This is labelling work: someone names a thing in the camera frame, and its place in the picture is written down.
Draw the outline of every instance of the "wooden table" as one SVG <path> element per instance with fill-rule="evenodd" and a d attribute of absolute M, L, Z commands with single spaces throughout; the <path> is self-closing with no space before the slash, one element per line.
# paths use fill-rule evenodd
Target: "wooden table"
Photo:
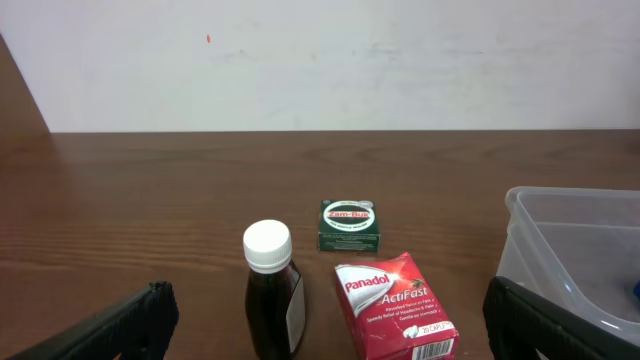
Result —
<path fill-rule="evenodd" d="M 168 359 L 252 359 L 242 233 L 291 229 L 305 277 L 299 359 L 355 359 L 320 253 L 323 199 L 376 201 L 379 258 L 409 251 L 490 359 L 481 306 L 519 185 L 638 189 L 640 132 L 57 134 L 0 158 L 0 357 L 153 280 L 180 307 Z"/>

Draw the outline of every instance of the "bottle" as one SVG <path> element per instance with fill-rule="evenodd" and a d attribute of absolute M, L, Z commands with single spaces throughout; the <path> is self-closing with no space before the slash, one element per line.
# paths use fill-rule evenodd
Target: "bottle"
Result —
<path fill-rule="evenodd" d="M 249 263 L 245 311 L 260 360 L 292 359 L 305 325 L 302 276 L 291 260 L 291 234 L 277 220 L 262 220 L 244 232 Z"/>

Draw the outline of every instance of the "small dark green box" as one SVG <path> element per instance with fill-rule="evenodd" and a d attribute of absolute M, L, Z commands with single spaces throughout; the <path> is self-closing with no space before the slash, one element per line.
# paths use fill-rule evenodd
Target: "small dark green box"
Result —
<path fill-rule="evenodd" d="M 323 200 L 318 250 L 378 251 L 380 231 L 372 201 Z"/>

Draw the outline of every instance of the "white wall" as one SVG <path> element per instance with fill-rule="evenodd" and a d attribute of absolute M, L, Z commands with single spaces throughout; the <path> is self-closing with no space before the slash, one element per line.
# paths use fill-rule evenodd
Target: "white wall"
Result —
<path fill-rule="evenodd" d="M 640 0 L 0 0 L 0 31 L 54 132 L 640 127 Z"/>

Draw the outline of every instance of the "clear plastic bin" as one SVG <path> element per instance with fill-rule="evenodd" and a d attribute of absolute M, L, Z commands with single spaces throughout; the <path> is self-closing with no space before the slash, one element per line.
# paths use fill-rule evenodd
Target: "clear plastic bin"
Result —
<path fill-rule="evenodd" d="M 640 191 L 518 187 L 498 275 L 640 345 Z"/>

